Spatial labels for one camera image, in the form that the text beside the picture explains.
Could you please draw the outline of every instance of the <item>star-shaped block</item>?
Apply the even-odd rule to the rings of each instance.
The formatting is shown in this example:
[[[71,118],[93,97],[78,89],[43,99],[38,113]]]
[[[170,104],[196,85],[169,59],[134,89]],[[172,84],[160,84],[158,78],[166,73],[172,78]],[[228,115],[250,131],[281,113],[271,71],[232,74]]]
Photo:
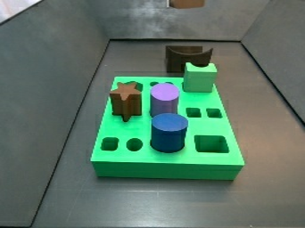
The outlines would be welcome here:
[[[118,82],[118,88],[110,92],[113,115],[122,115],[127,122],[131,116],[142,115],[142,93],[137,90],[137,82]]]

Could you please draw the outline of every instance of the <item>light green cube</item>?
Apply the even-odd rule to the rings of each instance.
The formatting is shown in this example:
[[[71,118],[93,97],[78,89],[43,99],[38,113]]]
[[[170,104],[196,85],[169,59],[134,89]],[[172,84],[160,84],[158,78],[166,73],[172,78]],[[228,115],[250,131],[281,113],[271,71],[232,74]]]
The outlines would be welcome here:
[[[213,91],[217,68],[213,63],[200,68],[190,62],[186,63],[184,91],[194,93],[210,93]]]

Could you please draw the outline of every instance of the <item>green shape sorter board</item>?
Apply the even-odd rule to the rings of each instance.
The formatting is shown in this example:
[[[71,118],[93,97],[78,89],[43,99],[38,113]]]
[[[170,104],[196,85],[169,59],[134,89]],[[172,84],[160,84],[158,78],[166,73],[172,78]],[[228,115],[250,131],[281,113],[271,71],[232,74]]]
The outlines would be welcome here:
[[[234,180],[245,161],[216,85],[212,93],[186,93],[182,77],[115,77],[113,90],[133,81],[143,85],[142,116],[123,122],[109,98],[91,157],[97,175]],[[180,89],[178,114],[189,120],[185,147],[174,153],[150,146],[150,89],[166,82]]]

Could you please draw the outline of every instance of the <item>dark brown block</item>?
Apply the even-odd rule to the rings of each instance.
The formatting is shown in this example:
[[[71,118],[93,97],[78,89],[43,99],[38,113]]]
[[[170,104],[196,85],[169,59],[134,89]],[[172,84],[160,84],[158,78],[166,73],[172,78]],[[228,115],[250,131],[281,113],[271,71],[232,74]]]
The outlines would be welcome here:
[[[166,46],[168,72],[184,73],[186,62],[206,67],[213,56],[213,48],[202,52],[201,46]]]
[[[205,0],[170,0],[169,6],[177,9],[190,9],[205,6]]]
[[[113,115],[119,115],[127,122],[131,116],[142,115],[142,96],[137,90],[137,82],[118,83],[118,88],[110,92]]]

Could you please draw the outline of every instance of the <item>side wall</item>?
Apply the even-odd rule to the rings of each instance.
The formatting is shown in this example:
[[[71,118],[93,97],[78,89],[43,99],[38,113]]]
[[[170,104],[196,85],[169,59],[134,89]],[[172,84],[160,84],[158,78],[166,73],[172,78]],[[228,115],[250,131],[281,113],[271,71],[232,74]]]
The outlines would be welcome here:
[[[202,8],[168,8],[166,0],[93,0],[110,38],[240,41],[269,0],[206,0]]]
[[[31,225],[107,43],[83,0],[0,27],[0,226]]]
[[[304,15],[304,0],[272,0],[242,43],[305,122]]]

